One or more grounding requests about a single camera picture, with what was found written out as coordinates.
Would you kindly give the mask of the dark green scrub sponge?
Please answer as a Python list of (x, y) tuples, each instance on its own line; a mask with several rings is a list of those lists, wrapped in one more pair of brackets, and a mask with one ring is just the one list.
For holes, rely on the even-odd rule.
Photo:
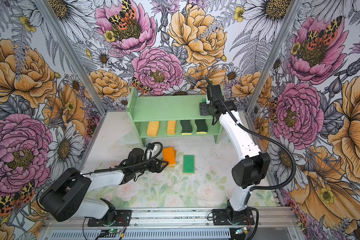
[(181, 135), (191, 135), (193, 132), (193, 127), (190, 120), (181, 120), (180, 121), (182, 131)]
[(195, 124), (197, 127), (197, 134), (207, 134), (208, 126), (205, 119), (195, 120)]

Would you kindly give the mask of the yellow cellulose sponge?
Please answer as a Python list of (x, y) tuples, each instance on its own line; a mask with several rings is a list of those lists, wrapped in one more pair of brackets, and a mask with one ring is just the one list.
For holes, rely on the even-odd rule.
[(176, 124), (177, 124), (177, 121), (168, 121), (168, 123), (167, 123), (167, 134), (168, 135), (176, 134)]
[(159, 121), (149, 122), (147, 126), (147, 136), (156, 138), (158, 135), (159, 127), (160, 127)]

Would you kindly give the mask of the yellow cellulose sponge front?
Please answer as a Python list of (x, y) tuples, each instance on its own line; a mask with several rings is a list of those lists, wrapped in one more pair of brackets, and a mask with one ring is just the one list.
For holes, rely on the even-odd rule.
[(168, 123), (167, 123), (167, 134), (168, 135), (176, 134), (176, 124), (177, 124), (177, 121), (168, 121)]

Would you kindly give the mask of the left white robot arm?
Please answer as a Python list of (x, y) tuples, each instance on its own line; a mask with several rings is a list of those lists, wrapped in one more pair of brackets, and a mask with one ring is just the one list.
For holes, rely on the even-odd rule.
[(169, 163), (158, 156), (156, 144), (145, 150), (134, 148), (115, 167), (81, 173), (75, 168), (64, 171), (39, 197), (39, 204), (58, 222), (70, 218), (88, 218), (110, 226), (120, 220), (116, 207), (104, 197), (88, 198), (88, 192), (106, 186), (121, 186), (135, 181), (145, 172), (161, 173)]

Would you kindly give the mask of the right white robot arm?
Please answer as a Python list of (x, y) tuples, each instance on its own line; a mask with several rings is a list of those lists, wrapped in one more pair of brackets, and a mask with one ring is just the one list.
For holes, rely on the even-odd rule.
[(232, 168), (232, 177), (237, 186), (228, 199), (226, 209), (216, 217), (215, 224), (237, 225), (243, 224), (244, 220), (252, 224), (252, 211), (248, 203), (253, 188), (266, 177), (270, 157), (253, 142), (250, 131), (242, 124), (236, 105), (224, 99), (220, 85), (207, 86), (207, 100), (200, 103), (200, 114), (212, 116), (213, 125), (220, 123), (238, 156), (238, 163)]

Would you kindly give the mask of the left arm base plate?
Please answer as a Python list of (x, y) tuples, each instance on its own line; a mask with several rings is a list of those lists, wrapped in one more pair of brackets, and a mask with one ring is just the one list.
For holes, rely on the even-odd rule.
[(88, 227), (128, 227), (132, 218), (132, 210), (114, 210), (102, 219), (89, 218)]

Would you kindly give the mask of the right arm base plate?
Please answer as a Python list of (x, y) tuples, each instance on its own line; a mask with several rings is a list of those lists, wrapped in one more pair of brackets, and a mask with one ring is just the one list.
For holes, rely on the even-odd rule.
[(212, 221), (215, 226), (253, 226), (255, 224), (253, 213), (248, 208), (239, 212), (230, 208), (213, 209)]

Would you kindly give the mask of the yellow cellulose sponge back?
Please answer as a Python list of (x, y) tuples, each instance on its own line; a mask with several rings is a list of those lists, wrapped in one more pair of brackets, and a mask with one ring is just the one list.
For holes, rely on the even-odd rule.
[(159, 127), (160, 127), (159, 121), (149, 122), (147, 126), (147, 136), (156, 138), (158, 135)]

